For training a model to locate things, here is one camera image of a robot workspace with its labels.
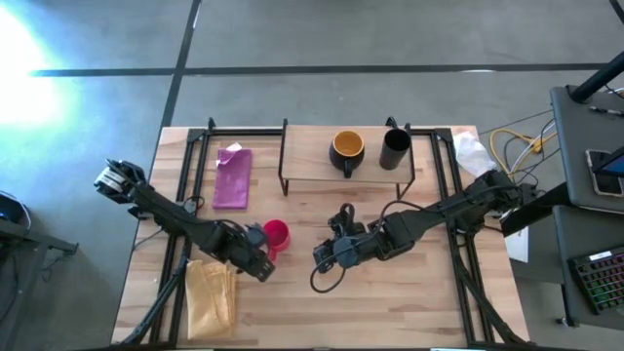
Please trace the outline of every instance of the wooden tabletop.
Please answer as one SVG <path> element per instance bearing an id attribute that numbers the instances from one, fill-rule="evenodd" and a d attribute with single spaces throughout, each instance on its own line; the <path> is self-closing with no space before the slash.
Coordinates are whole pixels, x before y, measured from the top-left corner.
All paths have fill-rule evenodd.
<path id="1" fill-rule="evenodd" d="M 452 127 L 453 133 L 476 134 L 475 127 Z M 164 129 L 151 173 L 151 184 L 170 199 L 182 164 L 188 128 Z M 371 260 L 347 271 L 333 292 L 317 294 L 309 287 L 314 267 L 312 250 L 332 236 L 327 220 L 350 202 L 356 220 L 375 220 L 387 202 L 396 197 L 392 184 L 296 181 L 289 196 L 282 194 L 277 178 L 280 138 L 278 136 L 212 136 L 202 196 L 209 204 L 215 185 L 215 157 L 219 148 L 233 142 L 253 150 L 249 207 L 245 211 L 215 211 L 205 206 L 199 217 L 226 217 L 241 224 L 264 223 L 280 218 L 290 227 L 292 240 L 279 253 L 276 270 L 266 283 L 239 275 L 236 291 L 236 327 L 231 338 L 188 340 L 184 304 L 178 347 L 459 347 L 466 341 L 461 324 L 455 280 L 449 256 L 449 242 L 443 225 L 427 231 L 408 253 L 389 261 Z M 416 180 L 405 200 L 425 206 L 440 200 L 430 140 L 412 138 Z M 197 153 L 190 172 L 187 196 L 193 186 Z M 451 184 L 448 160 L 445 161 Z M 462 171 L 464 185 L 473 178 Z M 399 211 L 402 206 L 392 208 Z M 143 222 L 136 239 L 158 228 Z M 130 334 L 153 303 L 158 291 L 167 235 L 145 242 L 132 255 L 112 341 Z M 527 326 L 516 290 L 503 237 L 482 230 L 476 237 L 486 294 L 512 330 L 528 339 Z M 194 247 L 193 259 L 212 259 Z M 327 287 L 337 279 L 339 269 L 318 278 Z M 171 304 L 165 309 L 161 338 L 166 339 Z M 473 320 L 478 321 L 471 299 Z M 477 335 L 480 328 L 475 327 Z"/>
<path id="2" fill-rule="evenodd" d="M 379 167 L 383 137 L 390 127 L 287 126 L 284 140 L 284 179 L 408 183 L 411 180 L 409 157 L 399 167 L 386 171 Z M 353 131 L 364 140 L 364 160 L 346 179 L 330 161 L 330 144 L 341 131 Z"/>

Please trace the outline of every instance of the sunlight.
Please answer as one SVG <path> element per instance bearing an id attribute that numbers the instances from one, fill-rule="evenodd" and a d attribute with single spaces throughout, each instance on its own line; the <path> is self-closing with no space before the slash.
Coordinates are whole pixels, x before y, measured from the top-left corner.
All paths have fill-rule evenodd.
<path id="1" fill-rule="evenodd" d="M 0 5 L 0 125 L 41 125 L 57 122 L 59 93 L 53 79 L 32 78 L 28 72 L 45 66 L 28 29 Z"/>

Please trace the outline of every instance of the yellow cloth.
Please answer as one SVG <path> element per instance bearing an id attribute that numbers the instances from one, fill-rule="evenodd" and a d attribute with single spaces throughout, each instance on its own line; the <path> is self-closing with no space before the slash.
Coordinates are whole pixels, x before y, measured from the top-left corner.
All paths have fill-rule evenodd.
<path id="1" fill-rule="evenodd" d="M 188 339 L 230 336 L 235 317 L 236 275 L 221 263 L 186 265 Z"/>

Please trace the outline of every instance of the computer monitor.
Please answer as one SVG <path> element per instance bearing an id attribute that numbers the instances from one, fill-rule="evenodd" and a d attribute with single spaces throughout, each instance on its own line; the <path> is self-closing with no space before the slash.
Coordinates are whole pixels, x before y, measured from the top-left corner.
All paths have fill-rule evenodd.
<path id="1" fill-rule="evenodd" d="M 592 167 L 592 171 L 597 175 L 624 177 L 624 146 L 606 154 L 601 162 Z"/>

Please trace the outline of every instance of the wooden shelf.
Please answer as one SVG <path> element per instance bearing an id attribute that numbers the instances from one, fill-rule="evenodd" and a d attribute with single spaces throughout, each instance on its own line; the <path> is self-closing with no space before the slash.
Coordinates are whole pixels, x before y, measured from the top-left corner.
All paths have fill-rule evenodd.
<path id="1" fill-rule="evenodd" d="M 361 181 L 410 183 L 413 164 L 406 156 L 399 167 L 386 171 L 379 166 L 383 137 L 390 127 L 291 126 L 285 128 L 282 177 L 288 180 Z M 365 156 L 351 178 L 330 161 L 330 144 L 340 131 L 354 131 L 364 139 Z"/>

